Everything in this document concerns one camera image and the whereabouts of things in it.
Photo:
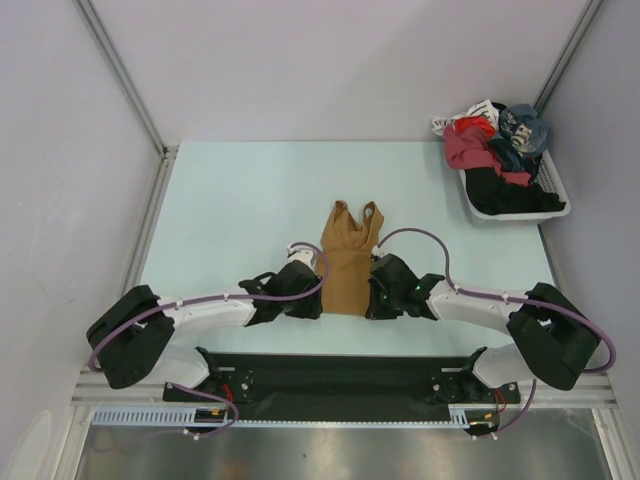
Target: metal floor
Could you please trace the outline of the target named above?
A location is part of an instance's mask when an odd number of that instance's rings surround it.
[[[150,428],[92,427],[106,449]],[[498,441],[460,430],[233,428],[85,446],[76,480],[611,479],[590,410],[537,410]]]

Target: pile of clothes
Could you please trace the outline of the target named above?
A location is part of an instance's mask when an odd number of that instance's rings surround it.
[[[506,107],[490,100],[452,118],[434,118],[449,166],[465,170],[469,200],[487,215],[563,210],[555,193],[534,183],[548,123],[527,104]]]

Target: tan tank top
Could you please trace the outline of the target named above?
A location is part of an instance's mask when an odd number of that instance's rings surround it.
[[[322,308],[327,313],[364,316],[369,306],[371,250],[378,243],[384,217],[374,202],[365,205],[362,224],[349,213],[346,202],[337,201],[322,234],[322,249],[330,271],[322,287]],[[320,259],[318,275],[324,274]]]

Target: white laundry basket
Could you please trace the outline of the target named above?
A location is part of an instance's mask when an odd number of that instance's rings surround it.
[[[478,211],[476,207],[471,204],[469,197],[467,196],[466,182],[467,177],[464,170],[460,170],[460,179],[462,180],[462,188],[464,191],[464,198],[469,206],[469,216],[471,223],[476,227],[490,226],[490,225],[504,225],[505,222],[517,223],[517,224],[531,224],[536,225],[549,220],[550,218],[564,217],[571,211],[571,202],[567,192],[562,185],[560,175],[556,170],[556,166],[553,164],[551,155],[548,151],[542,154],[542,160],[540,161],[540,170],[538,176],[534,180],[538,183],[545,192],[557,193],[561,202],[565,202],[565,207],[558,212],[536,212],[536,213],[505,213],[501,215],[487,215]]]

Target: white wall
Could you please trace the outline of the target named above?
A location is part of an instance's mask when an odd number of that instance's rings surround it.
[[[158,161],[70,0],[1,11],[0,470],[43,410],[55,443]]]
[[[95,0],[165,141],[422,140],[533,103],[586,0]]]
[[[552,99],[551,151],[573,210],[545,234],[563,284],[613,337],[611,382],[640,446],[640,2],[608,2]]]

